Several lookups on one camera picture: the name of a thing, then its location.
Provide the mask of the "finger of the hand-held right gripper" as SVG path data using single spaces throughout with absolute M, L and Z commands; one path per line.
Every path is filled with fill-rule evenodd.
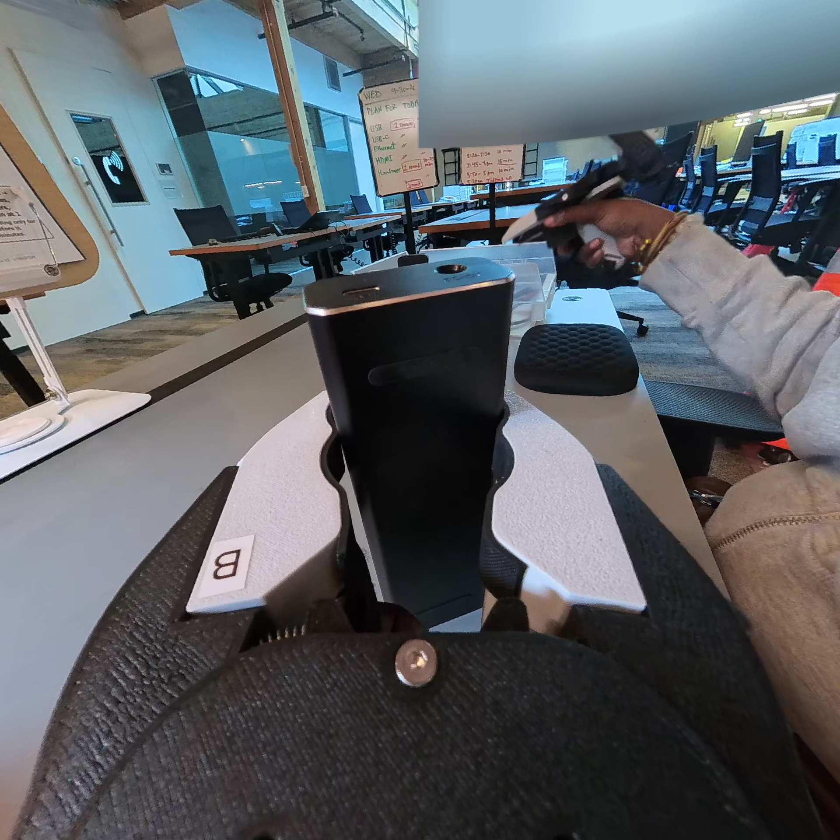
M 621 172 L 592 172 L 579 181 L 563 185 L 533 210 L 520 216 L 502 237 L 503 244 L 543 242 L 548 246 L 582 246 L 594 238 L 608 237 L 592 225 L 546 226 L 545 219 L 583 203 L 610 200 L 623 194 Z

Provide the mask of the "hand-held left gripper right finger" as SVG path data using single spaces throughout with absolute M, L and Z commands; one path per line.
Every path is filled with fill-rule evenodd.
M 531 630 L 558 634 L 572 608 L 644 614 L 646 597 L 592 455 L 515 392 L 497 430 L 480 576 Z

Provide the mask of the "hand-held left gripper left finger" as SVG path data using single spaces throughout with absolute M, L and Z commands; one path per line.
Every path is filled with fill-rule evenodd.
M 350 513 L 329 472 L 328 408 L 328 394 L 317 394 L 238 462 L 186 604 L 190 615 L 264 607 L 286 627 L 340 594 Z

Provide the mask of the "clear plastic bin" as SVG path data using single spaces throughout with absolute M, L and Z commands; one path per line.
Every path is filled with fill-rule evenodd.
M 423 255 L 430 263 L 484 258 L 507 267 L 514 274 L 511 337 L 520 338 L 532 326 L 545 322 L 556 289 L 554 253 L 544 243 L 524 245 L 476 245 L 464 248 L 433 248 Z

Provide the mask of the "black usb hub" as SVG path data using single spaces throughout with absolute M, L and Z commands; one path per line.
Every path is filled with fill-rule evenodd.
M 302 293 L 377 579 L 426 628 L 484 600 L 514 282 L 510 268 L 461 257 Z

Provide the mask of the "person's right forearm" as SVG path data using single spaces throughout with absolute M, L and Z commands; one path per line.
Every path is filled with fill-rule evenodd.
M 839 300 L 689 216 L 642 277 L 781 421 L 793 454 L 839 467 Z

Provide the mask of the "person's right hand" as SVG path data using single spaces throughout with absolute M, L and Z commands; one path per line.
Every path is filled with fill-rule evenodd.
M 621 197 L 566 207 L 542 223 L 546 228 L 592 225 L 615 240 L 625 260 L 635 261 L 639 256 L 650 259 L 651 248 L 671 236 L 685 220 L 684 215 L 661 206 Z

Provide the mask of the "wooden top desk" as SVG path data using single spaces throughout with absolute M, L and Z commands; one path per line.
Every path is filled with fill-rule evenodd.
M 270 298 L 278 292 L 280 278 L 270 272 L 240 276 L 237 267 L 243 267 L 252 259 L 269 266 L 290 256 L 311 255 L 315 277 L 318 280 L 331 278 L 336 275 L 330 256 L 332 249 L 353 238 L 360 242 L 372 238 L 371 258 L 373 261 L 382 259 L 380 238 L 391 224 L 397 224 L 401 219 L 399 213 L 386 213 L 338 222 L 313 232 L 251 237 L 227 243 L 215 241 L 172 249 L 169 253 L 196 259 L 203 268 L 209 296 L 216 301 L 231 302 L 238 317 L 247 319 L 253 313 L 252 306 L 257 306 L 258 311 L 272 307 Z
M 489 208 L 466 211 L 422 225 L 418 233 L 433 249 L 466 247 L 473 242 L 500 245 L 503 235 L 536 204 L 497 206 L 495 227 L 490 226 Z

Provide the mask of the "whiteboard with time list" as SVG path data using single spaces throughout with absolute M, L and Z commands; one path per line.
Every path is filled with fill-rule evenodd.
M 460 148 L 458 184 L 477 186 L 520 181 L 525 150 L 523 143 Z

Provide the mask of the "row of black office chairs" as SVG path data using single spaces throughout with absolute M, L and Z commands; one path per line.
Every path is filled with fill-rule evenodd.
M 679 208 L 745 256 L 769 256 L 783 273 L 815 279 L 838 252 L 839 221 L 838 136 L 812 133 L 806 159 L 805 132 L 815 127 L 797 127 L 783 145 L 782 131 L 752 123 L 727 161 L 715 144 L 690 149 Z

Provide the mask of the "black honeycomb wrist rest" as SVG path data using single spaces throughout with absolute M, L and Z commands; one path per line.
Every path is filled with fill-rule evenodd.
M 521 386 L 540 393 L 619 396 L 636 389 L 637 358 L 624 331 L 597 323 L 539 324 L 521 337 L 513 365 Z

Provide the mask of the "person's beige trouser leg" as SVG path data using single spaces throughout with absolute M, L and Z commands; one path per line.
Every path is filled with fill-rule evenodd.
M 728 489 L 705 527 L 793 730 L 839 778 L 839 482 L 798 460 Z

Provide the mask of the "black office chair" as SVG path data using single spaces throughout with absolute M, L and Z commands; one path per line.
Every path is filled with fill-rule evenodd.
M 176 209 L 174 213 L 193 246 L 229 245 L 238 233 L 220 205 Z M 207 295 L 215 302 L 231 302 L 240 319 L 272 308 L 272 298 L 288 288 L 292 277 L 271 272 L 268 249 L 226 251 L 219 256 L 200 255 Z

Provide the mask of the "cardboard backing board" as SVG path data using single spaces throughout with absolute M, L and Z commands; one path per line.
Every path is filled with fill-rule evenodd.
M 2 203 L 23 209 L 23 239 L 2 233 L 2 301 L 79 286 L 100 263 L 95 241 L 5 108 L 1 109 Z

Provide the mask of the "door window with phone icon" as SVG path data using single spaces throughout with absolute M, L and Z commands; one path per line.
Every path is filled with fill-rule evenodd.
M 144 190 L 110 117 L 71 112 L 91 163 L 114 206 L 146 204 Z

